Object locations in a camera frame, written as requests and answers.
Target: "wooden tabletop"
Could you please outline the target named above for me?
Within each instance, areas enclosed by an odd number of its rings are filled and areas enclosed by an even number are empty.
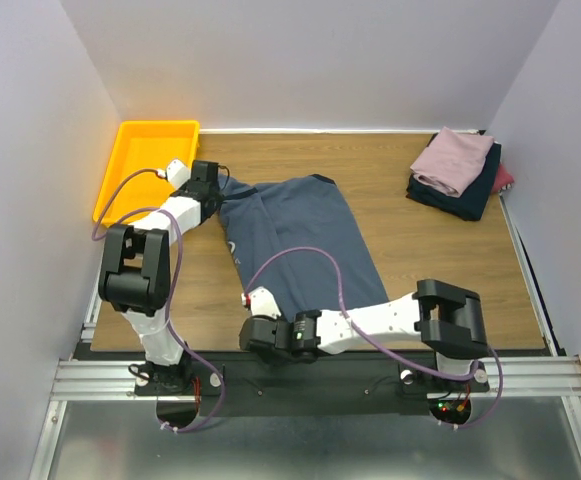
[[[250,184],[320,173],[334,179],[355,215],[391,299],[436,278],[481,295],[495,348],[543,348],[499,199],[479,222],[405,198],[409,167],[430,135],[202,135],[197,158],[229,166]],[[176,249],[173,247],[172,259]],[[195,349],[236,350],[248,316],[241,284],[215,215],[184,236],[184,261],[172,321]],[[390,345],[421,348],[420,343]],[[101,308],[92,349],[137,351],[141,344],[109,304]]]

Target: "pink folded cloth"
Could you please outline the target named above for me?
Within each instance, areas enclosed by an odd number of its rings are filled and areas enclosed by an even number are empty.
[[[410,169],[414,178],[449,197],[460,197],[479,176],[494,137],[443,127]]]
[[[497,170],[497,176],[494,177],[494,185],[492,185],[492,192],[497,193],[503,190],[508,190],[512,188],[514,184],[514,177],[510,175],[510,172],[506,170],[506,167],[502,163],[499,164],[499,169]]]

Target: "folded clothing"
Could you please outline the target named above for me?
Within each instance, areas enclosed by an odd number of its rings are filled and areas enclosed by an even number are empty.
[[[494,137],[443,127],[410,169],[419,183],[458,198],[483,170],[493,143]]]
[[[492,185],[492,193],[508,190],[514,185],[514,177],[506,170],[502,163],[499,164],[497,176],[494,177],[494,185]]]
[[[452,213],[464,220],[481,220],[500,161],[501,145],[495,143],[486,155],[483,170],[459,198],[449,197],[432,187],[423,185],[415,179],[414,175],[410,175],[406,196],[424,205]]]
[[[339,264],[348,308],[388,301],[357,222],[332,180],[311,175],[252,187],[230,178],[223,194],[219,219],[244,288],[275,253],[311,246]],[[314,252],[274,261],[251,288],[260,286],[272,292],[288,321],[302,310],[339,310],[335,270]]]

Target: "yellow bin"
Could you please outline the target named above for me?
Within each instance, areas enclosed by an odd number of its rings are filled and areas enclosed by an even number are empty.
[[[140,168],[165,169],[174,158],[190,167],[198,146],[199,122],[194,120],[123,122],[99,190],[93,220],[99,219],[112,192],[128,175]],[[108,227],[137,208],[159,207],[173,190],[166,180],[149,173],[139,175],[119,192],[101,223]],[[133,220],[145,215],[137,215]]]

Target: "white baseboard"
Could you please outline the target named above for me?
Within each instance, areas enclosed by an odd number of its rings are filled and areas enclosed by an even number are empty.
[[[369,134],[369,133],[437,133],[439,129],[407,129],[407,128],[380,128],[380,129],[354,129],[354,128],[202,128],[201,133],[333,133],[333,134]],[[455,130],[458,133],[477,133],[476,129]]]

